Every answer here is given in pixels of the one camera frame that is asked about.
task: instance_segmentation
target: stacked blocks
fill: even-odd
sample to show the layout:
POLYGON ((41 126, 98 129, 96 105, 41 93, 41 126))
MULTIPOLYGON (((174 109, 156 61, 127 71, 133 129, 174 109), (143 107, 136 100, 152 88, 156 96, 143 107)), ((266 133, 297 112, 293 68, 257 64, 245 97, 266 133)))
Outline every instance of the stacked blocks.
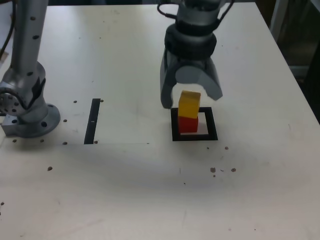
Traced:
POLYGON ((178 107, 179 133, 196 133, 198 131, 198 112, 201 93, 182 91, 178 107))

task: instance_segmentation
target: black tape strip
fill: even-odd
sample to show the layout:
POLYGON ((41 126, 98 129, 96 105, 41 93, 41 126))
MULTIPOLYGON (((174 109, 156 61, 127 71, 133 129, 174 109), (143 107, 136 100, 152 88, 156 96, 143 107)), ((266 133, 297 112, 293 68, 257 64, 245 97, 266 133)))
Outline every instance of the black tape strip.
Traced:
POLYGON ((100 98, 92 99, 88 125, 86 126, 86 132, 84 137, 84 144, 94 144, 96 126, 97 126, 98 115, 99 115, 99 107, 100 107, 100 98))

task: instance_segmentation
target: yellow cube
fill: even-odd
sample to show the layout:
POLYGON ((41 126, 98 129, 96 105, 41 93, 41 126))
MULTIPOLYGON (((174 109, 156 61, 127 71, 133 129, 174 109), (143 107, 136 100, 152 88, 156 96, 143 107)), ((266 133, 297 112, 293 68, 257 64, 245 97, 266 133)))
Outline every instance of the yellow cube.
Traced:
POLYGON ((200 107, 200 97, 200 92, 183 90, 179 100, 178 116, 196 119, 200 107))

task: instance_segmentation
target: table surface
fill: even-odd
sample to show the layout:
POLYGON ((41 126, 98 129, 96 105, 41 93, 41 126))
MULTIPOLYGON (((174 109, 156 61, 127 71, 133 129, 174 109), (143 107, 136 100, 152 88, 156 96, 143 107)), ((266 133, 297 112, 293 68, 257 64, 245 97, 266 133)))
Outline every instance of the table surface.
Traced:
POLYGON ((172 23, 155 5, 48 8, 44 96, 67 122, 35 139, 1 131, 1 239, 320 238, 320 127, 255 3, 215 32, 224 96, 173 90, 175 106, 202 93, 218 141, 172 142, 159 79, 172 23), (93 98, 98 144, 83 145, 93 98))

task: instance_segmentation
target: black square outline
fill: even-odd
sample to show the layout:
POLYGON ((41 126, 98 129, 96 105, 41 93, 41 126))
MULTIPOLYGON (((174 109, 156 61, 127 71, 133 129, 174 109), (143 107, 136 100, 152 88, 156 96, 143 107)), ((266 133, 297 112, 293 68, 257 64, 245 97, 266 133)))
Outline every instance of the black square outline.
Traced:
POLYGON ((171 128, 172 128, 172 141, 217 141, 218 135, 214 120, 214 115, 212 113, 211 107, 200 107, 199 113, 205 114, 206 127, 208 129, 208 134, 199 135, 181 135, 179 133, 178 127, 178 108, 171 108, 171 128))

